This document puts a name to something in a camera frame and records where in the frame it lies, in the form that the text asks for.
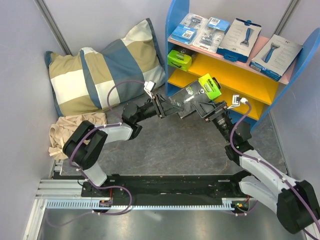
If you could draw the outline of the blue Gillette razor blister pack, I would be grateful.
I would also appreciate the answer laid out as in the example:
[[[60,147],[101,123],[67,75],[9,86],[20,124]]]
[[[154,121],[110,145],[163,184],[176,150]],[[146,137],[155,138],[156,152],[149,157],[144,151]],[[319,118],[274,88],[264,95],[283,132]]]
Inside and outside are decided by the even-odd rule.
[[[206,17],[188,13],[169,36],[169,39],[190,46],[208,22],[209,19]]]

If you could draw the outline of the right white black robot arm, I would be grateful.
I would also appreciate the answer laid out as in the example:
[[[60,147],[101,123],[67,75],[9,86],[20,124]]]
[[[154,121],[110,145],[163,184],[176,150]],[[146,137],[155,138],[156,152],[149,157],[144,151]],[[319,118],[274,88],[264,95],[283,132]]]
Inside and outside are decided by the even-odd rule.
[[[251,126],[243,115],[232,123],[226,102],[191,104],[206,122],[212,122],[228,142],[228,158],[248,172],[242,179],[229,184],[235,197],[249,195],[272,210],[281,225],[291,234],[315,224],[320,226],[320,205],[313,186],[306,180],[297,180],[279,171],[265,160],[249,143]]]

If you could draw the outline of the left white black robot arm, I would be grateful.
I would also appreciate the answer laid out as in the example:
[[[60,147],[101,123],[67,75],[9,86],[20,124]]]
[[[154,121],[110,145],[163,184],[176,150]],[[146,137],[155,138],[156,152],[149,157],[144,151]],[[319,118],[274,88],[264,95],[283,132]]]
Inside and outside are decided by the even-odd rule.
[[[135,139],[142,130],[138,124],[141,121],[154,116],[163,119],[183,110],[180,103],[171,102],[158,93],[141,106],[128,102],[123,107],[119,123],[95,125],[88,120],[82,121],[64,144],[62,152],[69,158],[70,165],[81,171],[91,183],[92,191],[104,197],[109,193],[110,185],[106,182],[107,174],[98,163],[103,146]]]

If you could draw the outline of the black green razor box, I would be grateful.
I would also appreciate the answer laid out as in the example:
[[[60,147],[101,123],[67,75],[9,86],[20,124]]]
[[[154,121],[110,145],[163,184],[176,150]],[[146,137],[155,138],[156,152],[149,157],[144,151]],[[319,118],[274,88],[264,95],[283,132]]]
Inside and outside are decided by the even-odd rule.
[[[190,49],[173,49],[167,56],[168,65],[187,72],[191,67],[196,52]]]
[[[220,83],[207,73],[170,96],[169,99],[173,104],[183,108],[177,114],[184,119],[196,111],[193,103],[210,103],[221,95]]]

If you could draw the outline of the Harry's razor pack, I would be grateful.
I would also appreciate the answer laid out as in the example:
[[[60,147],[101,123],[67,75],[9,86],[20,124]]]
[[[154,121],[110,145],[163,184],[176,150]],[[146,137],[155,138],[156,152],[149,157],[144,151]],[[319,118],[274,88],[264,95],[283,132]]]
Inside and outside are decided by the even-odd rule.
[[[302,49],[302,45],[274,34],[249,66],[278,82]]]
[[[226,31],[216,53],[231,62],[246,63],[261,33],[262,26],[236,18]]]

